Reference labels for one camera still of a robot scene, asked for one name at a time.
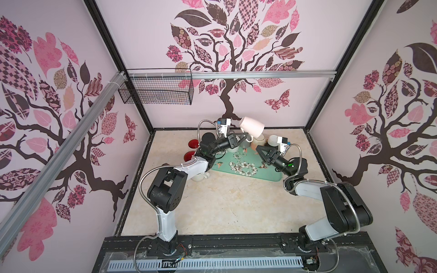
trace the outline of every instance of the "wire basket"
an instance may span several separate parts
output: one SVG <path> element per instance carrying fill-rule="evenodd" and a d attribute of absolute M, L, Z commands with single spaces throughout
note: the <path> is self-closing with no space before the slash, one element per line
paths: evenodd
<path fill-rule="evenodd" d="M 128 69 L 128 77 L 133 86 L 129 88 L 132 84 L 125 81 L 118 92 L 125 104 L 135 103 L 136 98 L 132 95 L 137 92 L 142 104 L 191 105 L 194 94 L 191 69 L 174 71 L 174 68 Z"/>

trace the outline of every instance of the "white cup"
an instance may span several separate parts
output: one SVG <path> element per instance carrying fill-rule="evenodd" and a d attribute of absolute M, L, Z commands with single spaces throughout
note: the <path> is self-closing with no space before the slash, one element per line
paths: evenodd
<path fill-rule="evenodd" d="M 209 178 L 209 173 L 208 172 L 197 174 L 197 175 L 193 176 L 191 179 L 193 181 L 199 182 L 199 181 L 203 180 L 204 178 L 205 179 Z"/>

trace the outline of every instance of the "floral pattern tray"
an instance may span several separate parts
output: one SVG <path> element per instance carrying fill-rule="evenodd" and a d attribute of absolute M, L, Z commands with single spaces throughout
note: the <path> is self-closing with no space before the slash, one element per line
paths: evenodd
<path fill-rule="evenodd" d="M 218 152 L 215 157 L 220 158 L 223 154 L 224 152 Z M 215 161 L 212 169 L 268 181 L 282 179 L 282 173 L 276 172 L 273 166 L 263 164 L 258 153 L 251 148 L 239 148 L 237 152 L 226 152 L 222 158 Z"/>

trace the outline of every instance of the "butterfly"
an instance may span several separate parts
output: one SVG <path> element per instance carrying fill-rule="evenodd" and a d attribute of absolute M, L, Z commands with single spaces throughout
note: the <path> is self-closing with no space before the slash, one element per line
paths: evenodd
<path fill-rule="evenodd" d="M 135 140 L 135 129 L 137 127 L 137 125 L 135 125 L 135 122 L 131 121 L 131 118 L 128 117 L 128 115 L 125 114 L 125 120 L 126 120 L 126 125 L 128 126 L 128 131 L 125 134 L 125 137 L 123 138 L 123 143 L 130 141 L 134 141 Z"/>
<path fill-rule="evenodd" d="M 266 100 L 265 103 L 267 105 L 272 106 L 272 109 L 277 112 L 277 110 L 282 106 L 290 106 L 288 105 L 290 103 L 290 100 L 288 99 L 288 96 L 290 95 L 290 89 L 282 93 L 279 100 Z"/>

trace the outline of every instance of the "marble floor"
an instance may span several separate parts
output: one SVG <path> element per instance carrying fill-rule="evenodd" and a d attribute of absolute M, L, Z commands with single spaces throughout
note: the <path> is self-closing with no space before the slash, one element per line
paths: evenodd
<path fill-rule="evenodd" d="M 207 131 L 214 132 L 202 130 L 201 136 Z M 266 129 L 263 134 L 287 137 L 291 143 L 298 144 L 308 161 L 305 177 L 325 179 L 302 129 Z M 193 150 L 188 147 L 188 141 L 194 138 L 197 138 L 195 130 L 157 131 L 143 174 L 164 163 L 182 163 L 184 154 Z M 285 158 L 297 156 L 298 150 L 292 147 Z M 175 209 L 180 235 L 298 232 L 299 227 L 326 216 L 321 201 L 289 194 L 283 189 L 282 181 L 208 172 L 209 179 L 186 182 L 182 200 Z M 145 193 L 155 175 L 144 180 Z M 121 235 L 153 235 L 157 229 L 156 213 L 137 189 Z"/>

